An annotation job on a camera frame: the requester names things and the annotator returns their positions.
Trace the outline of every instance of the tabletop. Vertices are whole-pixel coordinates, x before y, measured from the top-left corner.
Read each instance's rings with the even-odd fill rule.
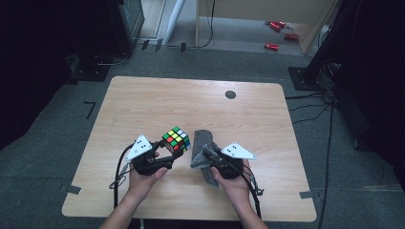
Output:
[[[236,96],[227,98],[226,92]],[[112,79],[72,183],[81,191],[67,195],[62,213],[108,217],[114,205],[108,186],[122,151],[139,135],[159,141],[175,126],[191,144],[195,131],[208,130],[219,147],[237,142],[257,156],[249,162],[259,188],[265,189],[259,197],[263,220],[316,219],[312,198],[300,196],[309,185],[280,85],[135,76]],[[224,190],[190,168],[191,154],[192,149],[175,160],[134,218],[238,220]],[[118,199],[128,183],[119,186]]]

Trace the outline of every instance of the person's right hand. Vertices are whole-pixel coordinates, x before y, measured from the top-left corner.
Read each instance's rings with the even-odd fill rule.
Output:
[[[244,171],[247,173],[244,175],[247,180],[250,181],[250,176],[248,175],[250,174],[250,172],[247,168],[249,168],[249,162],[244,159]],[[224,179],[215,167],[211,167],[211,172],[214,175],[215,180],[217,180],[224,187],[226,196],[228,197],[232,205],[250,205],[249,189],[247,187],[246,181],[241,176],[238,176],[234,179]]]
[[[244,159],[244,176],[250,182],[249,162]],[[224,179],[220,172],[211,167],[211,172],[223,187],[229,201],[232,203],[236,214],[238,214],[242,225],[245,229],[267,229],[265,223],[253,211],[252,205],[249,200],[249,188],[246,181],[242,176],[234,179]]]

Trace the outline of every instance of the power cord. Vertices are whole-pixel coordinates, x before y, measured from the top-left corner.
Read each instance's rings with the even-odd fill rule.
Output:
[[[329,132],[329,137],[328,137],[328,149],[327,149],[327,158],[326,158],[327,163],[326,163],[326,168],[325,168],[325,191],[324,191],[321,215],[319,216],[318,229],[322,228],[322,224],[324,221],[325,207],[327,205],[328,188],[329,188],[329,173],[330,173],[329,167],[330,167],[330,142],[331,142],[331,133],[332,133],[332,123],[333,123],[333,105],[331,106],[331,109],[330,109],[330,132]]]
[[[110,184],[110,189],[113,188],[114,189],[114,208],[116,208],[118,206],[118,186],[125,180],[120,181],[124,174],[120,174],[119,173],[119,168],[121,167],[121,161],[124,158],[126,152],[131,149],[134,146],[134,143],[129,145],[127,148],[125,148],[125,150],[122,152],[121,156],[119,157],[119,161],[118,161],[118,165],[117,165],[117,171],[116,171],[116,179],[115,181]]]
[[[307,97],[319,97],[316,95],[319,94],[326,94],[326,92],[323,93],[315,93],[315,94],[308,94],[308,95],[301,95],[301,96],[293,96],[293,97],[286,97],[286,99],[300,99],[300,98],[307,98]],[[332,97],[329,94],[326,94],[327,98],[332,99],[332,101],[326,101],[324,98],[324,102],[328,105],[325,109],[323,109],[321,111],[321,113],[323,113],[328,107],[330,107],[330,130],[329,130],[329,137],[328,137],[328,148],[327,148],[327,158],[326,158],[326,168],[325,168],[325,191],[324,191],[324,197],[321,198],[323,200],[323,204],[322,204],[322,210],[319,216],[319,223],[318,223],[318,229],[322,228],[322,224],[323,224],[323,220],[324,220],[324,215],[325,215],[325,208],[326,208],[326,204],[327,204],[327,197],[328,197],[328,188],[329,188],[329,175],[330,175],[330,143],[331,143],[331,134],[332,134],[332,123],[333,123],[333,107],[335,106],[335,102],[334,102],[334,97]],[[304,119],[304,120],[299,120],[294,123],[297,122],[302,122],[302,121],[308,121],[308,120],[314,120],[315,118],[308,118],[308,119]]]

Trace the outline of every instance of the black wire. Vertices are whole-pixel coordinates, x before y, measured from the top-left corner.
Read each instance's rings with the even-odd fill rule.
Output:
[[[328,107],[330,107],[331,104],[329,104],[327,107],[325,107],[316,117],[312,117],[312,118],[307,118],[307,119],[302,119],[302,120],[298,120],[298,121],[294,121],[292,122],[292,124],[296,124],[299,122],[303,122],[303,121],[310,121],[310,120],[315,120],[316,118],[318,118]]]
[[[325,103],[324,103],[324,104],[311,104],[311,105],[299,106],[299,107],[296,107],[296,108],[293,108],[293,109],[288,109],[288,111],[289,111],[289,112],[293,112],[293,111],[296,111],[296,110],[301,109],[301,108],[307,108],[307,107],[322,107],[322,106],[325,106]]]
[[[121,161],[124,158],[125,153],[131,149],[134,146],[134,143],[127,146],[127,148],[125,148],[125,150],[122,152],[121,156],[119,157],[119,161],[118,161],[118,165],[117,165],[117,171],[116,171],[116,180],[119,180],[119,168],[121,167]],[[118,185],[115,182],[114,183],[114,208],[116,208],[118,206]]]
[[[211,43],[212,39],[214,38],[214,28],[213,28],[213,25],[212,25],[212,22],[213,22],[213,19],[214,19],[214,9],[215,9],[215,0],[212,2],[211,23],[208,23],[208,24],[209,24],[209,29],[210,29],[210,31],[211,31],[211,35],[210,35],[210,37],[208,38],[208,41],[205,43],[205,45],[203,45],[203,46],[201,46],[201,47],[196,47],[196,48],[198,48],[198,49],[207,47],[207,46]]]
[[[331,131],[332,131],[332,123],[333,123],[333,106],[331,106],[330,109],[330,132],[329,132],[329,137],[328,137],[328,150],[327,150],[327,163],[326,163],[326,168],[325,168],[325,192],[324,192],[324,198],[323,198],[323,205],[322,205],[322,210],[321,210],[321,215],[319,216],[319,224],[318,224],[318,229],[322,228],[322,223],[324,221],[324,214],[325,214],[325,207],[327,205],[327,197],[328,197],[328,186],[329,186],[329,172],[330,172],[330,142],[331,142]]]
[[[313,97],[314,95],[318,94],[326,94],[327,91],[324,91],[322,93],[314,93],[314,94],[307,94],[307,95],[298,95],[298,96],[288,96],[286,99],[300,99],[300,98],[306,98],[306,97]]]

